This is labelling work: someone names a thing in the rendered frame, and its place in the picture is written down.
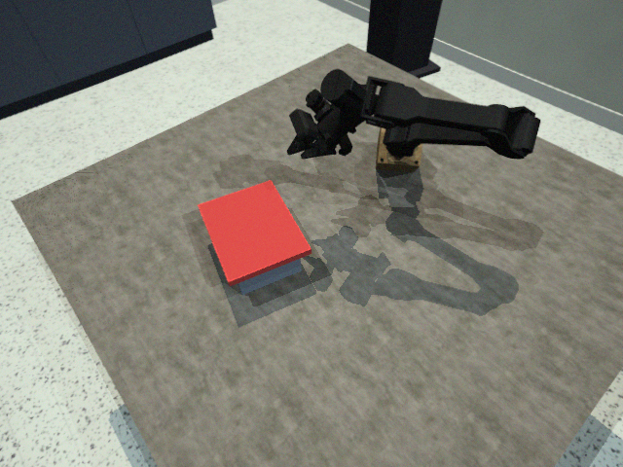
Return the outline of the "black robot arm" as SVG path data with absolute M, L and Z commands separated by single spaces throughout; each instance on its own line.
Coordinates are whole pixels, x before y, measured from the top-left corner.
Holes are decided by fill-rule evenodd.
M 316 121 L 335 105 L 356 126 L 366 121 L 385 128 L 383 143 L 399 161 L 411 157 L 421 144 L 487 146 L 507 158 L 523 159 L 532 153 L 540 125 L 540 119 L 525 106 L 430 98 L 401 83 L 372 76 L 360 85 L 340 69 L 324 77 L 320 91 L 314 89 L 306 97 Z

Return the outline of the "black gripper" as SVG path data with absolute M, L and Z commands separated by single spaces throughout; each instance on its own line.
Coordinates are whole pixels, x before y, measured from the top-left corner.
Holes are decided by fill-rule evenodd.
M 348 138 L 348 132 L 354 134 L 357 126 L 349 120 L 344 111 L 335 105 L 332 105 L 332 108 L 333 110 L 317 121 L 317 124 L 314 123 L 312 114 L 300 109 L 294 110 L 289 115 L 297 134 L 287 149 L 288 155 L 302 151 L 304 151 L 301 154 L 302 159 L 336 155 L 335 148 L 338 144 L 341 147 L 340 155 L 346 156 L 351 152 L 352 144 Z

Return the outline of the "red lid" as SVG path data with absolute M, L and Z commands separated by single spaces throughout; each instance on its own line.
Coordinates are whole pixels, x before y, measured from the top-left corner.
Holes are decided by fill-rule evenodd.
M 230 287 L 312 253 L 272 180 L 198 207 Z

